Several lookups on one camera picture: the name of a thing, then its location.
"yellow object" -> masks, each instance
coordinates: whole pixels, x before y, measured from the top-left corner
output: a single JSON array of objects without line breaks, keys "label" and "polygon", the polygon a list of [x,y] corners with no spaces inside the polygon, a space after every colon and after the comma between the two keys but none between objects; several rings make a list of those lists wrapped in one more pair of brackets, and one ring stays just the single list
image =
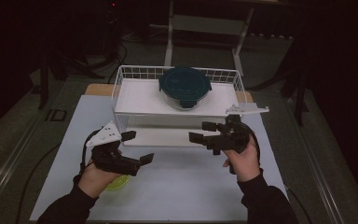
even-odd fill
[{"label": "yellow object", "polygon": [[129,181],[130,176],[129,175],[122,175],[119,178],[116,178],[112,183],[110,183],[106,189],[107,190],[118,190],[123,188],[127,182]]}]

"gray floor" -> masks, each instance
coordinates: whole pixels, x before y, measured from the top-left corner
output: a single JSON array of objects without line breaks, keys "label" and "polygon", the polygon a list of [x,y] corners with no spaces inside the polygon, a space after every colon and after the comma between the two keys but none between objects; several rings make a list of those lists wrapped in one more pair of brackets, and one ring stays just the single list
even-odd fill
[{"label": "gray floor", "polygon": [[[290,39],[248,37],[241,52],[245,86],[272,77],[290,44]],[[153,41],[148,44],[124,41],[123,45],[128,51],[126,64],[164,63],[164,45]],[[172,65],[234,68],[230,49],[212,48],[174,47]],[[37,95],[27,94],[0,120],[0,168],[7,158],[15,157],[23,148],[18,162],[5,166],[12,167],[13,172],[8,172],[0,185],[6,185],[0,190],[0,223],[15,222],[28,175],[40,158],[61,142],[80,95],[90,83],[106,82],[116,66],[98,71],[106,77],[104,80],[77,75],[71,75],[65,82],[51,78],[50,98],[44,110],[37,109]],[[37,76],[38,71],[31,74],[35,82]],[[313,223],[358,223],[358,188],[311,91],[306,92],[305,98],[310,111],[303,114],[304,127],[299,127],[293,116],[294,103],[280,96],[281,86],[282,83],[277,83],[262,91],[253,91],[252,95],[259,106],[270,108],[262,117],[284,183],[304,204]],[[49,109],[67,111],[65,121],[45,121]],[[28,218],[55,153],[50,153],[35,170],[25,193],[20,223],[30,222]],[[291,193],[288,195],[300,223],[309,223],[299,203]]]}]

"white wire basket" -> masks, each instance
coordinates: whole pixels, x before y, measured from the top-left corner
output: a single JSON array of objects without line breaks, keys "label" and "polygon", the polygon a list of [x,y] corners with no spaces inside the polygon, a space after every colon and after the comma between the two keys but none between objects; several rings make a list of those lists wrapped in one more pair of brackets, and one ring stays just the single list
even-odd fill
[{"label": "white wire basket", "polygon": [[203,121],[222,122],[229,107],[247,104],[238,71],[193,67],[210,79],[212,90],[197,108],[188,111],[175,109],[167,104],[163,91],[158,87],[158,79],[171,68],[135,65],[118,68],[112,92],[112,110],[119,131],[141,133],[135,139],[139,139],[138,135],[142,135],[144,140],[156,139],[154,135],[165,138],[163,143],[155,140],[154,143],[145,142],[142,137],[139,143],[129,141],[135,142],[136,146],[193,146],[188,142],[188,131],[201,131]]}]

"black sleeve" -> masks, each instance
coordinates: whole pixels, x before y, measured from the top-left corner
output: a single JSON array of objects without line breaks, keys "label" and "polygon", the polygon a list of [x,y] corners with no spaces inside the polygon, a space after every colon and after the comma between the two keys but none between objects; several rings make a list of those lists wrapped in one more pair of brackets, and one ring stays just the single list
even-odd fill
[{"label": "black sleeve", "polygon": [[80,175],[74,178],[74,187],[71,192],[54,203],[37,220],[39,224],[59,224],[59,223],[85,223],[90,215],[90,209],[94,206],[98,198],[91,198],[83,192],[77,183]]},{"label": "black sleeve", "polygon": [[242,204],[248,208],[248,224],[294,224],[296,214],[280,189],[268,186],[263,175],[238,182],[244,196]]}]

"person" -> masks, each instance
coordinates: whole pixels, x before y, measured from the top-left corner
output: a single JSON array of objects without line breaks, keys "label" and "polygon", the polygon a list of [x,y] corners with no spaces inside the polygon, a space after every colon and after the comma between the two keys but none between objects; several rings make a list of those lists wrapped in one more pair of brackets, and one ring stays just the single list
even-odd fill
[{"label": "person", "polygon": [[[247,223],[298,223],[284,194],[266,183],[259,167],[255,140],[251,135],[241,154],[235,150],[224,150],[224,153],[227,160],[223,166],[228,167],[232,163],[238,185],[243,192],[241,203],[248,209]],[[119,176],[100,170],[91,163],[82,175],[74,177],[71,192],[52,203],[37,223],[85,223],[99,195]]]}]

